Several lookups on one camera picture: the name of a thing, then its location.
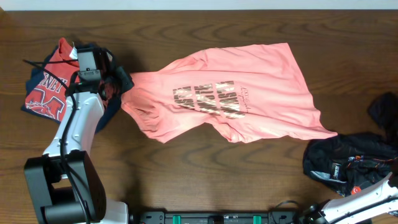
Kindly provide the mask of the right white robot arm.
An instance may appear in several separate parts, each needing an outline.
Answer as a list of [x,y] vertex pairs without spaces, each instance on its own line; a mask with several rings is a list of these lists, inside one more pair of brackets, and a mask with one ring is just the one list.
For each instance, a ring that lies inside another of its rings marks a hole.
[[353,224],[397,211],[397,162],[378,183],[348,197],[327,200],[310,207],[299,223]]

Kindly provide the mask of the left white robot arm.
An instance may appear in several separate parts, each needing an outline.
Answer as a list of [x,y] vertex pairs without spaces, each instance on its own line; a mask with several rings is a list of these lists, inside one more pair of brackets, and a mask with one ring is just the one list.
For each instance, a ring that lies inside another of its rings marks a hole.
[[42,156],[24,165],[39,223],[123,223],[131,221],[126,203],[108,199],[90,159],[104,102],[133,87],[131,77],[105,48],[80,48],[79,69],[65,87],[66,112]]

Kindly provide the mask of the pink t-shirt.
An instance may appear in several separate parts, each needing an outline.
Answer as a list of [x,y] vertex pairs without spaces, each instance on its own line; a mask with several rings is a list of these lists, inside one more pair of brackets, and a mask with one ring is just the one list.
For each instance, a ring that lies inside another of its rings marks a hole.
[[205,49],[132,79],[121,107],[160,142],[204,123],[229,142],[335,136],[286,43]]

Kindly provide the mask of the black patterned garment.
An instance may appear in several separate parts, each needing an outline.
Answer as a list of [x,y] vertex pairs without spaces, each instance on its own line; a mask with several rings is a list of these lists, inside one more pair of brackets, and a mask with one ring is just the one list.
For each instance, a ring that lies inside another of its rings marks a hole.
[[312,140],[303,155],[303,173],[344,197],[385,178],[397,160],[397,95],[379,96],[368,113],[385,136],[366,132]]

